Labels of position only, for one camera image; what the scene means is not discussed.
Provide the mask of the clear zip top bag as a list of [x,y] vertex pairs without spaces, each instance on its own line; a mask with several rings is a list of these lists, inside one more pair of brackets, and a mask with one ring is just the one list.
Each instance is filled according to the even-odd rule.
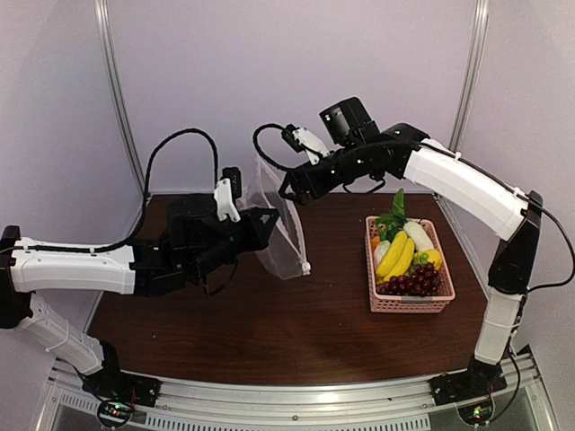
[[279,195],[280,185],[279,176],[257,155],[254,174],[243,187],[238,206],[241,209],[265,207],[279,211],[269,247],[255,254],[269,273],[287,280],[308,276],[312,266],[307,258],[304,230],[296,206]]

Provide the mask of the pink plastic basket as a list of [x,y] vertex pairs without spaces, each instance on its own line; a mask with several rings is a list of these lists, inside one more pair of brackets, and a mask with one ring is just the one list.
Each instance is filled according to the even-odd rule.
[[456,297],[434,224],[411,218],[396,231],[389,218],[366,218],[365,249],[372,312],[439,313]]

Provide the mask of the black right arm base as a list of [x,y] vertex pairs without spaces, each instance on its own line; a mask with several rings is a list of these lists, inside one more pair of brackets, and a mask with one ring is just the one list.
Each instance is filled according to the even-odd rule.
[[494,392],[506,389],[508,384],[502,374],[495,374],[489,379],[464,370],[433,377],[429,380],[429,387],[435,405],[442,406],[474,399],[486,399]]

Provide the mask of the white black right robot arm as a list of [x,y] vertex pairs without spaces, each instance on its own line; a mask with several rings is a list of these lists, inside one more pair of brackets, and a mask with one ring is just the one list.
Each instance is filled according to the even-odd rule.
[[304,205],[361,177],[381,180],[390,174],[433,192],[444,203],[443,212],[460,242],[469,236],[456,220],[454,207],[498,237],[480,335],[460,380],[466,395],[481,395],[494,383],[520,323],[540,238],[543,200],[535,192],[525,193],[490,176],[414,126],[398,123],[380,130],[357,97],[332,105],[320,117],[339,150],[329,150],[306,128],[283,127],[284,141],[294,151],[305,152],[308,161],[287,169],[281,197]]

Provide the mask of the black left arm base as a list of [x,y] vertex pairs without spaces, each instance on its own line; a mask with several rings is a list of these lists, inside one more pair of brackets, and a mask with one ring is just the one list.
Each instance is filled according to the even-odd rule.
[[102,341],[101,346],[102,369],[93,374],[81,374],[83,389],[102,399],[153,407],[161,382],[156,378],[121,371],[116,349],[106,341]]

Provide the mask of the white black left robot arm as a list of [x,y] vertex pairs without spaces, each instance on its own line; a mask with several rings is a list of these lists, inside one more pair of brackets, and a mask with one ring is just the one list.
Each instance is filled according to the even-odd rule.
[[168,206],[156,240],[82,246],[37,242],[16,225],[1,238],[1,326],[28,330],[48,351],[66,360],[111,399],[129,389],[115,348],[85,335],[53,313],[43,289],[98,290],[157,297],[206,283],[214,270],[234,265],[240,254],[269,245],[279,211],[237,209],[229,193],[190,194]]

